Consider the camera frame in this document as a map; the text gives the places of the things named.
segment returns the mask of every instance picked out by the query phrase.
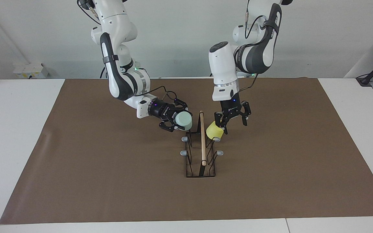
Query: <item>robotic arm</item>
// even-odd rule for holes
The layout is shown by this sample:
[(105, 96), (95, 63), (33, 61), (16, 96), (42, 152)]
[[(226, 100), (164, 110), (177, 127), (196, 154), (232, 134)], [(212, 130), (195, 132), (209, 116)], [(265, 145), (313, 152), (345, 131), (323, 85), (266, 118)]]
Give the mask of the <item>robotic arm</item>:
[[(245, 25), (237, 26), (233, 31), (234, 40), (242, 45), (225, 41), (210, 49), (209, 62), (214, 76), (213, 101), (220, 101), (222, 108), (222, 112), (215, 113), (215, 123), (225, 134), (228, 133), (227, 123), (230, 119), (241, 116), (243, 124), (247, 126), (247, 119), (251, 115), (250, 104), (240, 102), (239, 92), (245, 88), (240, 89), (237, 72), (258, 75), (271, 67), (282, 18), (280, 5), (289, 5), (292, 1), (249, 0)], [(247, 24), (249, 15), (255, 18), (251, 27)]]
[(175, 98), (164, 102), (150, 94), (151, 79), (145, 69), (136, 67), (129, 49), (122, 43), (136, 39), (138, 31), (130, 22), (123, 2), (126, 0), (78, 0), (79, 6), (90, 10), (101, 23), (93, 28), (92, 39), (101, 46), (111, 95), (137, 110), (137, 117), (155, 116), (167, 131), (189, 130), (192, 127), (188, 105)]

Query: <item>wooden handle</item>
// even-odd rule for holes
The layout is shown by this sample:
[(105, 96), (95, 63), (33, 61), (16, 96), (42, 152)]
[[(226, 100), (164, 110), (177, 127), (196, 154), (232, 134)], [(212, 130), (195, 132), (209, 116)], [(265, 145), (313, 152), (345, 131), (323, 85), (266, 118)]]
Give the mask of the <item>wooden handle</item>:
[(205, 146), (205, 126), (204, 126), (204, 112), (199, 112), (199, 117), (201, 119), (201, 153), (202, 153), (202, 165), (207, 165), (206, 157), (206, 146)]

